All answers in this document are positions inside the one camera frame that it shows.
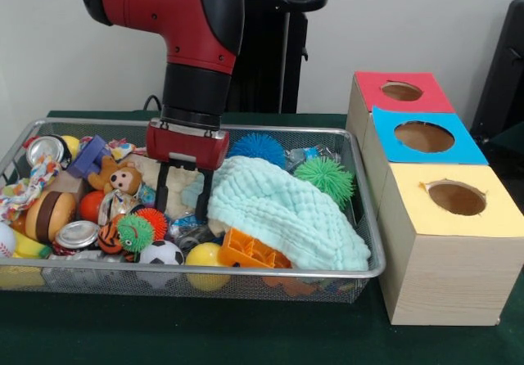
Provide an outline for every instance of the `yellow box top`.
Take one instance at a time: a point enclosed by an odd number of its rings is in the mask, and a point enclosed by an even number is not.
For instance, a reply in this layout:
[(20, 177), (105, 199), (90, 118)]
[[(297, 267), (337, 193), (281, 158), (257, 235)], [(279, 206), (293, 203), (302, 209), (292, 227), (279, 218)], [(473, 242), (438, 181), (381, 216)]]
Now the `yellow box top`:
[(493, 169), (469, 164), (390, 164), (416, 233), (524, 237), (524, 216)]

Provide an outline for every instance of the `wire mesh basket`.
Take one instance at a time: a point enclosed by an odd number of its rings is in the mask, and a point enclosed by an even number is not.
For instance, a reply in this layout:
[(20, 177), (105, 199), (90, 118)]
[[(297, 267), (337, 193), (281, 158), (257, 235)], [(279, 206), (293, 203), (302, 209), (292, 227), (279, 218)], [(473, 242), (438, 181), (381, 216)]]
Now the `wire mesh basket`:
[[(370, 201), (364, 167), (356, 139), (339, 129), (225, 126), (231, 144), (248, 133), (266, 133), (290, 150), (323, 144), (340, 154), (342, 164), (355, 173), (356, 192), (346, 217), (371, 250), (368, 271), (310, 271), (299, 269), (221, 268), (159, 264), (104, 263), (51, 259), (0, 259), (0, 289), (61, 293), (161, 295), (251, 300), (353, 302), (368, 280), (386, 266), (381, 238)], [(0, 162), (0, 186), (29, 176), (23, 144), (30, 137), (68, 134), (127, 138), (145, 146), (147, 122), (100, 119), (41, 119), (29, 124)], [(202, 291), (191, 280), (206, 287)]]

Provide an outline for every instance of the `red box top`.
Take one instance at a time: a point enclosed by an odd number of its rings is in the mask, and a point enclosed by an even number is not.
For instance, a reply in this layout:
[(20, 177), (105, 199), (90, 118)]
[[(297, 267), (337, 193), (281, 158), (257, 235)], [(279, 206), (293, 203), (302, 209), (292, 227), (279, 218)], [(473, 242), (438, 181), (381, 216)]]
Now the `red box top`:
[(356, 72), (368, 111), (454, 113), (444, 91), (431, 73)]

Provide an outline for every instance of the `purple toy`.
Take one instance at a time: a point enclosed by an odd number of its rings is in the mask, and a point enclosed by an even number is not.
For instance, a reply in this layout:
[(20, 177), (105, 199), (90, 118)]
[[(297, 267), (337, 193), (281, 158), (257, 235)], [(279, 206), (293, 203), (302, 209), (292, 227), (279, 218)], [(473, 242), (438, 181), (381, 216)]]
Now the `purple toy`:
[(106, 141), (100, 136), (95, 136), (85, 146), (79, 155), (67, 168), (67, 172), (75, 178), (88, 179), (90, 173), (100, 173), (102, 157), (111, 156), (110, 151), (106, 148)]

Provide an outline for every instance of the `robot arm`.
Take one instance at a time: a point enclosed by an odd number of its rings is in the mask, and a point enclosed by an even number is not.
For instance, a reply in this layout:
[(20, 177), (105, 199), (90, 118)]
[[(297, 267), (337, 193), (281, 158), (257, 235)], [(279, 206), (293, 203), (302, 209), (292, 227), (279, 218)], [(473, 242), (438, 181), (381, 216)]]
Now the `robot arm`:
[(167, 68), (160, 119), (147, 130), (147, 153), (161, 162), (156, 207), (165, 209), (171, 165), (199, 169), (205, 189), (197, 217), (206, 215), (213, 171), (224, 161), (228, 133), (220, 130), (233, 66), (242, 43), (244, 0), (84, 0), (94, 20), (160, 34)]

